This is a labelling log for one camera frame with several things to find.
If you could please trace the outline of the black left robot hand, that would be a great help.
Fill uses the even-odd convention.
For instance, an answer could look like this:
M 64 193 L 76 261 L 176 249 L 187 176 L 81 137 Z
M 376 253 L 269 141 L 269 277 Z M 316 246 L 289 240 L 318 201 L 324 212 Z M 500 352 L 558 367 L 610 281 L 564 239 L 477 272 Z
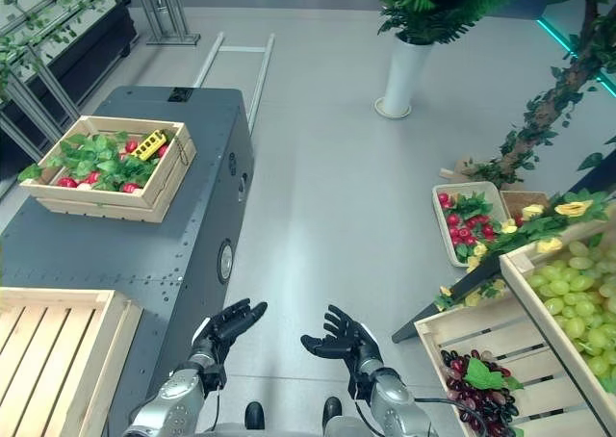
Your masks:
M 223 364 L 237 338 L 261 319 L 268 309 L 264 301 L 251 306 L 249 298 L 224 308 L 209 318 L 198 335 L 211 345 L 218 364 Z

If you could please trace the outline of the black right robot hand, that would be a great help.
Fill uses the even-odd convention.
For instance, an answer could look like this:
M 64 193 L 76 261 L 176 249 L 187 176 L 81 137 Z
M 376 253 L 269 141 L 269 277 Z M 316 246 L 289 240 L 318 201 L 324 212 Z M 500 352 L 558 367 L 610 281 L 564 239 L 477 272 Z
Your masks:
M 368 361 L 382 362 L 377 340 L 370 330 L 339 307 L 330 304 L 324 314 L 322 338 L 304 334 L 303 347 L 323 359 L 341 359 L 351 371 L 359 371 Z

